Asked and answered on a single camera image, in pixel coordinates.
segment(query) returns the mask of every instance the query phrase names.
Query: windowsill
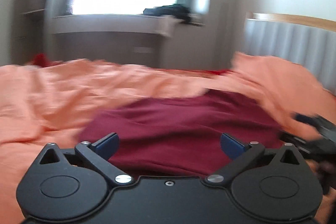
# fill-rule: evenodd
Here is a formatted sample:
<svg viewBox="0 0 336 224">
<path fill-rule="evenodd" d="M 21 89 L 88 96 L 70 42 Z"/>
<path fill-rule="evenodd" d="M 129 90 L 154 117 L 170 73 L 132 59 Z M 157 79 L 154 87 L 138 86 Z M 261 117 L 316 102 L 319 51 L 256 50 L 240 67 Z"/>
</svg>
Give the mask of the windowsill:
<svg viewBox="0 0 336 224">
<path fill-rule="evenodd" d="M 160 17 L 146 15 L 69 15 L 52 20 L 52 33 L 75 32 L 135 32 L 157 34 Z M 204 26 L 202 23 L 190 23 Z"/>
</svg>

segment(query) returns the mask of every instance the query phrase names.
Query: shelf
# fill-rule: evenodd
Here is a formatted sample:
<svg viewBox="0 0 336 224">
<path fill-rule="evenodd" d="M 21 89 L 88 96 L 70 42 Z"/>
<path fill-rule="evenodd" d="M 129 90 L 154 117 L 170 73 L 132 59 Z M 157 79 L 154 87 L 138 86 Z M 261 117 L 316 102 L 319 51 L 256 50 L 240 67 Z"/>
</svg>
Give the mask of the shelf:
<svg viewBox="0 0 336 224">
<path fill-rule="evenodd" d="M 22 13 L 22 15 L 30 18 L 32 21 L 40 21 L 43 20 L 45 9 L 33 10 L 26 13 Z"/>
</svg>

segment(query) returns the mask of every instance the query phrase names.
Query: metal screw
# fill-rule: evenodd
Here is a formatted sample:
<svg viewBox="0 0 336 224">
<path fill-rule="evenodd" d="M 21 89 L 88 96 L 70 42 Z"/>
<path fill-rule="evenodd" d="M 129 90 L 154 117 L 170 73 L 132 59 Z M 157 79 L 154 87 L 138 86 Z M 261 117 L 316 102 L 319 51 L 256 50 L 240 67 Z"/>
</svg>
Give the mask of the metal screw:
<svg viewBox="0 0 336 224">
<path fill-rule="evenodd" d="M 173 186 L 175 184 L 175 182 L 173 182 L 173 181 L 166 181 L 165 184 L 167 186 Z"/>
<path fill-rule="evenodd" d="M 221 175 L 210 175 L 207 177 L 207 180 L 213 183 L 219 183 L 224 180 L 224 177 Z"/>
<path fill-rule="evenodd" d="M 132 181 L 132 177 L 129 175 L 118 175 L 115 177 L 115 181 L 118 183 L 129 183 Z"/>
</svg>

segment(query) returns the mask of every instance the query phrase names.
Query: orange bedsheet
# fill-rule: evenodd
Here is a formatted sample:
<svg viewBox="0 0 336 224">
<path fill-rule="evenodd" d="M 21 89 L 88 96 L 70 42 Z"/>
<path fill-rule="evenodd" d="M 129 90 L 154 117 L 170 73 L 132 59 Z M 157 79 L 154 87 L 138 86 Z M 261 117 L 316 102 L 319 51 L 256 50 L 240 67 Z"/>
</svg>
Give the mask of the orange bedsheet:
<svg viewBox="0 0 336 224">
<path fill-rule="evenodd" d="M 48 68 L 0 67 L 0 223 L 23 219 L 16 187 L 45 143 L 73 147 L 98 109 L 148 96 L 198 96 L 208 88 L 254 98 L 286 130 L 308 138 L 317 133 L 293 121 L 292 111 L 319 113 L 336 123 L 333 96 L 306 69 L 279 58 L 238 54 L 232 73 L 207 78 L 88 60 Z"/>
</svg>

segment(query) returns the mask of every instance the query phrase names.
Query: red fabric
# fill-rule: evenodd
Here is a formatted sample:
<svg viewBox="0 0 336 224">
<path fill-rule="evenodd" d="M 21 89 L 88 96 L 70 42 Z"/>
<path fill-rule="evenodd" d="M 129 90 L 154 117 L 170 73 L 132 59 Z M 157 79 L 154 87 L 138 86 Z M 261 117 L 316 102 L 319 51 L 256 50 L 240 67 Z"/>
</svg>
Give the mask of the red fabric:
<svg viewBox="0 0 336 224">
<path fill-rule="evenodd" d="M 220 148 L 222 132 L 278 148 L 280 129 L 253 99 L 210 90 L 196 98 L 147 98 L 102 111 L 79 140 L 95 142 L 117 132 L 120 148 L 110 162 L 130 174 L 206 176 L 230 162 Z"/>
<path fill-rule="evenodd" d="M 222 75 L 224 73 L 230 73 L 231 70 L 229 70 L 229 69 L 223 69 L 223 70 L 203 70 L 203 72 L 211 74 L 211 75 Z"/>
<path fill-rule="evenodd" d="M 51 66 L 51 62 L 47 59 L 47 57 L 43 53 L 35 55 L 31 64 L 36 65 L 36 66 L 40 66 L 42 68 L 46 68 L 46 67 Z"/>
</svg>

